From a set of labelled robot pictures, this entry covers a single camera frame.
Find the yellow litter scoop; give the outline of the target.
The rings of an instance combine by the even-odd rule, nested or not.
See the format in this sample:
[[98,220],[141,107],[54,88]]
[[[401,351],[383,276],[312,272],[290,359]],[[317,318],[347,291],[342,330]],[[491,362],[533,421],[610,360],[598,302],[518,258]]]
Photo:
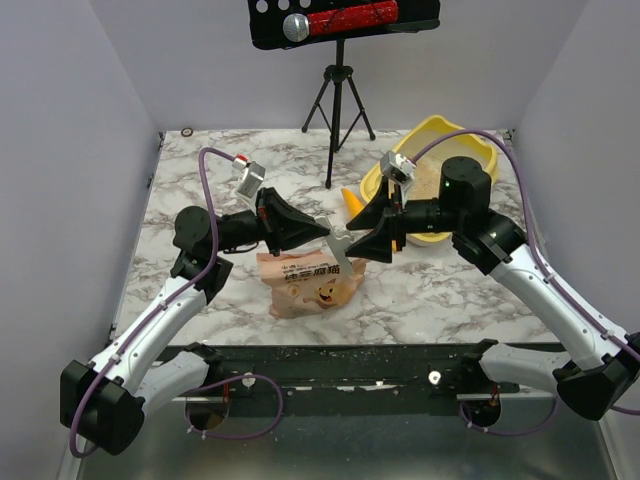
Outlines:
[[347,188],[341,189],[341,194],[346,206],[346,209],[349,213],[350,218],[355,218],[364,208],[364,204],[362,201],[353,193],[351,190]]

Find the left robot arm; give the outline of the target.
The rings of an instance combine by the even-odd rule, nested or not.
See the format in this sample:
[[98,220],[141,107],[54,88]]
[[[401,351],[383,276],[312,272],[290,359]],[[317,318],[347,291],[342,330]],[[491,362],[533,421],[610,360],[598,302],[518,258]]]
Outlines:
[[216,215],[213,204],[183,209],[173,243],[179,255],[157,296],[143,313],[91,360],[72,361],[60,377],[60,421],[70,430],[69,447],[84,437],[111,455],[122,453],[148,416],[183,393],[214,393],[222,380],[215,353],[191,346],[172,360],[154,363],[169,342],[224,287],[232,262],[220,256],[250,243],[279,254],[330,235],[327,220],[307,215],[272,188],[257,192],[249,210]]

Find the pink cat litter bag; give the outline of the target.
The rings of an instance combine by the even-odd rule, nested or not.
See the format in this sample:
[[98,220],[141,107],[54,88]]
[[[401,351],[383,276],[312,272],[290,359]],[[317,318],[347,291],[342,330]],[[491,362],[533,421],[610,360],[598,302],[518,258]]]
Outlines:
[[321,250],[303,254],[258,253],[261,281],[271,288],[269,313],[293,319],[321,314],[348,304],[362,284],[367,261],[351,262],[347,274],[338,261]]

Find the white bag sealing clip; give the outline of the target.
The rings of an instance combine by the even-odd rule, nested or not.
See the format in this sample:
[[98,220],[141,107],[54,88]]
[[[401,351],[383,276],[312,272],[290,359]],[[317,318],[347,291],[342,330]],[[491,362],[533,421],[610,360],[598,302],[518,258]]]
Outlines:
[[352,263],[346,255],[346,250],[352,243],[351,236],[348,234],[339,235],[326,215],[317,216],[315,221],[329,230],[329,233],[324,239],[332,255],[337,260],[341,272],[346,275],[353,275],[354,269]]

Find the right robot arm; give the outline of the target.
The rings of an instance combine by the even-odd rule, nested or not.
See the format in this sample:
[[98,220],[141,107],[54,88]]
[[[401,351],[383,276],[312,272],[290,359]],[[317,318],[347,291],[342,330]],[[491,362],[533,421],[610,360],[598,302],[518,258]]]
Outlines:
[[594,308],[545,264],[514,221],[491,209],[491,177],[480,164],[447,159],[439,194],[428,200],[408,197],[415,165],[407,157],[389,151],[380,170],[374,198],[347,225],[366,233],[347,256],[389,263],[407,235],[448,233],[463,259],[518,297],[564,348],[550,353],[490,341],[461,365],[462,384],[474,392],[508,382],[555,393],[588,420],[612,409],[639,377],[638,335],[606,319],[587,320]]

